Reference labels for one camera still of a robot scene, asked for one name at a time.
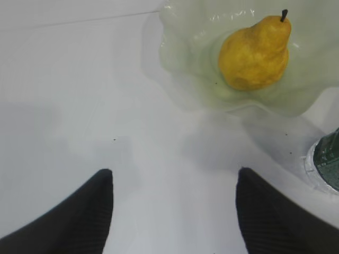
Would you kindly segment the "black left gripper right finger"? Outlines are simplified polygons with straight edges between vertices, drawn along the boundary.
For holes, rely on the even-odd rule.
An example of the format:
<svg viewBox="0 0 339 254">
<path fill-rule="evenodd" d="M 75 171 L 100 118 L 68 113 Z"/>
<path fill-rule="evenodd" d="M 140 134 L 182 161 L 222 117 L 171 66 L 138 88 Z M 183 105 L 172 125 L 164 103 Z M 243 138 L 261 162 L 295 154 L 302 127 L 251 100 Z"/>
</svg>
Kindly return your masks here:
<svg viewBox="0 0 339 254">
<path fill-rule="evenodd" d="M 251 168 L 236 185 L 239 229 L 248 253 L 338 253 L 338 229 L 281 194 Z"/>
</svg>

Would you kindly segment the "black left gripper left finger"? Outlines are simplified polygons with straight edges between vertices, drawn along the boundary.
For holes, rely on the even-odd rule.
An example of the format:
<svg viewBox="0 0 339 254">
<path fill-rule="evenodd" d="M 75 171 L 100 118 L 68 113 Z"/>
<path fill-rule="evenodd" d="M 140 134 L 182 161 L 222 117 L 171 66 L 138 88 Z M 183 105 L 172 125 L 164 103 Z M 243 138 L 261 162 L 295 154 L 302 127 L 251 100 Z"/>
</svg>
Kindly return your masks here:
<svg viewBox="0 0 339 254">
<path fill-rule="evenodd" d="M 113 214 L 113 174 L 95 173 L 53 209 L 1 238 L 1 253 L 103 253 Z"/>
</svg>

